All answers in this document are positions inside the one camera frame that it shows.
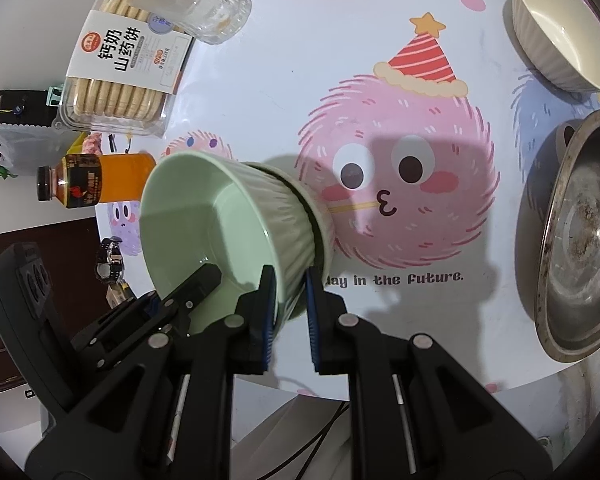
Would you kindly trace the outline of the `clear drinking glass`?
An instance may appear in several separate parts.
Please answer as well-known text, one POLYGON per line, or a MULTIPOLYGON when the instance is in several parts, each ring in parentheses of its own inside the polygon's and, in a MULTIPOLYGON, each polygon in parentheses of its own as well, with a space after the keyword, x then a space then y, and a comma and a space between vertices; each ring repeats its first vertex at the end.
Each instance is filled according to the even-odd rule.
POLYGON ((135 0, 205 44, 234 37, 250 17, 251 0, 135 0))

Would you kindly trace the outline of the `large steel bowl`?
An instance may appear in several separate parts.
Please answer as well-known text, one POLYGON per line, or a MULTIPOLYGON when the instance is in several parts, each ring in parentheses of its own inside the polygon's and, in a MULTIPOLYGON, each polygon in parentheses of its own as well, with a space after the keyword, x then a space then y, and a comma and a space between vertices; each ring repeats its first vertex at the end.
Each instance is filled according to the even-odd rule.
POLYGON ((545 353, 572 363, 600 348, 600 110, 574 129, 548 206, 534 303, 545 353))

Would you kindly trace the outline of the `orange drink bottle front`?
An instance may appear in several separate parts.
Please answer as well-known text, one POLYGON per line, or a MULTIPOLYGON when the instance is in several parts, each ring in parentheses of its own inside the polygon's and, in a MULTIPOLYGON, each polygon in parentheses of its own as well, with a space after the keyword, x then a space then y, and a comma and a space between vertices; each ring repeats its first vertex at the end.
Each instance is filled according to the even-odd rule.
POLYGON ((38 167, 36 195, 40 202, 58 200, 68 209, 132 202, 142 197, 155 166, 147 153, 68 154, 56 167, 38 167))

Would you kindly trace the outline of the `small pink candy packet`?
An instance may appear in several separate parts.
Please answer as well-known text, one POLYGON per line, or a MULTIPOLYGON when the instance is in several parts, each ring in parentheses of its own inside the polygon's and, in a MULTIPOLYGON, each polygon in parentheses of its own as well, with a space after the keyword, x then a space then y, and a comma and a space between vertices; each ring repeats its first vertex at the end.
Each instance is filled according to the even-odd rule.
POLYGON ((102 135, 99 132, 90 133, 82 143, 81 153, 102 156, 102 135))

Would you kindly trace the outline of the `green ceramic bowl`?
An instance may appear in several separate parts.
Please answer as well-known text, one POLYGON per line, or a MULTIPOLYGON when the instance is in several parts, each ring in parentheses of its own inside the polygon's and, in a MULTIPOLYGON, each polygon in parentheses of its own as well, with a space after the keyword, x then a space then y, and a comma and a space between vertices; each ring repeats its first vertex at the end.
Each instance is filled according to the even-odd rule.
POLYGON ((282 327, 315 259, 310 217, 282 180, 194 151, 166 156, 151 171, 140 244, 161 298, 206 263, 220 269, 218 287, 189 315, 193 334, 233 313, 239 296, 257 289, 264 266, 275 271, 274 326, 282 327))
POLYGON ((309 185, 285 171, 264 162, 248 162, 248 166, 281 180, 300 200, 312 224, 315 245, 314 266, 321 271, 323 283, 326 283, 335 255, 335 225, 327 206, 309 185))

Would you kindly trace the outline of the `cream ceramic bowl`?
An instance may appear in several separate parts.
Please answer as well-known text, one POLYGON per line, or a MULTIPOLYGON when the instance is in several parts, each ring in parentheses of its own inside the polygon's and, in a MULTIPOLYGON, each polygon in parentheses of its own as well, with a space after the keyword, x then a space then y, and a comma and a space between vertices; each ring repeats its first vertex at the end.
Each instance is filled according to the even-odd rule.
POLYGON ((582 0, 512 0, 516 38, 555 87, 600 92, 600 22, 582 0))

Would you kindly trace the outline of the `black wristwatch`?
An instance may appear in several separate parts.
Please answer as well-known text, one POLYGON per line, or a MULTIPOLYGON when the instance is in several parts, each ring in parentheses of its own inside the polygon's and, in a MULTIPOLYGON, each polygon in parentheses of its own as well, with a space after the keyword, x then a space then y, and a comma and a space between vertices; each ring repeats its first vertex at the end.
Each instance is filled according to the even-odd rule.
POLYGON ((95 272, 105 284, 119 283, 123 278, 124 263, 120 250, 121 240, 117 236, 106 237, 98 248, 95 272))

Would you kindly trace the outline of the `biscuit box clear plastic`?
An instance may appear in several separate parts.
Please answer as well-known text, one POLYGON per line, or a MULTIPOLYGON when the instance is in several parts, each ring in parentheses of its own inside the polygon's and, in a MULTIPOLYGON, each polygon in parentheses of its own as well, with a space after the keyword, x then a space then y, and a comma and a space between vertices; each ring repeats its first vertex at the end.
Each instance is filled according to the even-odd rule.
POLYGON ((74 130, 162 136, 195 42, 136 0, 95 0, 72 51, 59 119, 74 130))

